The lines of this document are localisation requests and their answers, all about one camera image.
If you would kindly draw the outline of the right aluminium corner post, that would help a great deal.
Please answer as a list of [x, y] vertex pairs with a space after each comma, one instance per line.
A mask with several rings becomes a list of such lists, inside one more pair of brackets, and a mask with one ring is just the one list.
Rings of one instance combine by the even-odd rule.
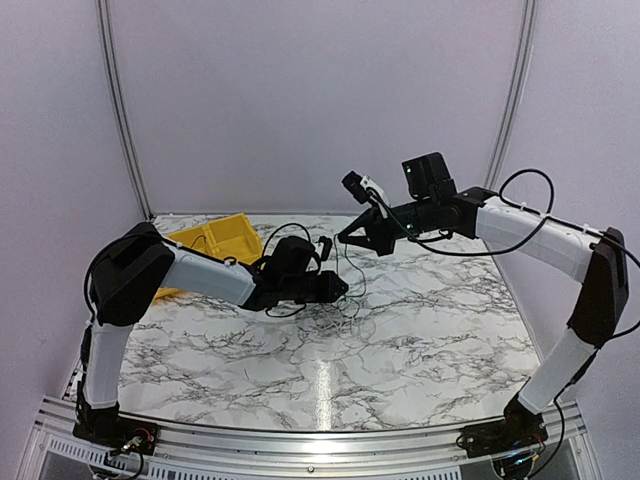
[[484, 177], [485, 188], [492, 189], [497, 185], [505, 164], [530, 65], [537, 13], [538, 1], [526, 0], [522, 3], [515, 57], [502, 117]]

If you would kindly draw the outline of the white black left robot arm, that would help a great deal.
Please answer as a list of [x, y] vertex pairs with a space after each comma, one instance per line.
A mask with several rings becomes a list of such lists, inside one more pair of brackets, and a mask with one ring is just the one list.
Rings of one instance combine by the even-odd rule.
[[153, 439], [154, 425], [120, 416], [118, 385], [129, 336], [158, 290], [199, 293], [254, 312], [282, 302], [330, 304], [348, 286], [320, 267], [324, 260], [297, 236], [279, 240], [272, 254], [251, 264], [233, 256], [218, 259], [161, 235], [148, 222], [112, 241], [96, 254], [84, 279], [90, 319], [80, 349], [74, 436], [108, 446], [137, 436]]

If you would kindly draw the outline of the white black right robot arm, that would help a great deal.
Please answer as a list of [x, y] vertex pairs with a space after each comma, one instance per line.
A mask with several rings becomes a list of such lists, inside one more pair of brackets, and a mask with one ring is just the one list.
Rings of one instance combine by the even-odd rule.
[[497, 191], [459, 189], [438, 152], [406, 160], [402, 170], [410, 200], [397, 206], [369, 176], [351, 171], [343, 177], [344, 188], [367, 209], [340, 233], [340, 241], [379, 256], [392, 254], [397, 241], [406, 239], [434, 255], [492, 257], [502, 275], [508, 266], [534, 266], [528, 283], [533, 293], [509, 285], [517, 306], [547, 300], [544, 312], [567, 319], [501, 418], [463, 428], [458, 443], [468, 456], [479, 457], [545, 441], [544, 410], [624, 335], [618, 326], [630, 294], [628, 265], [636, 257], [620, 230], [555, 216], [555, 186], [539, 169], [517, 171]]

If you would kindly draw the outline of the yellow three-compartment plastic bin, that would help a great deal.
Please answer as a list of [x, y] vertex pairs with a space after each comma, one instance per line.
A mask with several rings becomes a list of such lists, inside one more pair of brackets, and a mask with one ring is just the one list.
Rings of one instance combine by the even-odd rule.
[[174, 263], [155, 297], [188, 291], [241, 306], [255, 288], [249, 265], [262, 243], [245, 214], [235, 214], [166, 235]]

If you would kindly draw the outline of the aluminium front frame rail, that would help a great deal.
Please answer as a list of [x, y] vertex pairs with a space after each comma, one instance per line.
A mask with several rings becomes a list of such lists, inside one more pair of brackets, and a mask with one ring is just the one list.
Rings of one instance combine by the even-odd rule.
[[155, 450], [110, 457], [73, 436], [73, 403], [42, 401], [19, 467], [20, 479], [493, 479], [513, 453], [469, 457], [461, 425], [370, 432], [282, 432], [154, 419]]

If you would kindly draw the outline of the aluminium corner post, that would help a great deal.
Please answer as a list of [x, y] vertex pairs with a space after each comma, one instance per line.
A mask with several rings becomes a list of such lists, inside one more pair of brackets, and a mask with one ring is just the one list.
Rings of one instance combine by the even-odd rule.
[[502, 117], [484, 177], [485, 188], [492, 189], [497, 185], [505, 164], [530, 65], [537, 13], [538, 1], [526, 0], [522, 3], [515, 57]]
[[154, 213], [144, 184], [122, 89], [110, 4], [106, 0], [97, 0], [95, 6], [107, 86], [127, 173], [141, 215], [145, 220], [152, 220]]

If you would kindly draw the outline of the left aluminium corner post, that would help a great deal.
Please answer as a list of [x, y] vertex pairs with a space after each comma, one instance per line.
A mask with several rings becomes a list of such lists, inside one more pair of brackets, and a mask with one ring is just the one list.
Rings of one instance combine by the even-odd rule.
[[95, 6], [107, 86], [127, 173], [141, 215], [145, 220], [152, 220], [154, 213], [144, 184], [122, 89], [110, 4], [106, 0], [97, 0]]

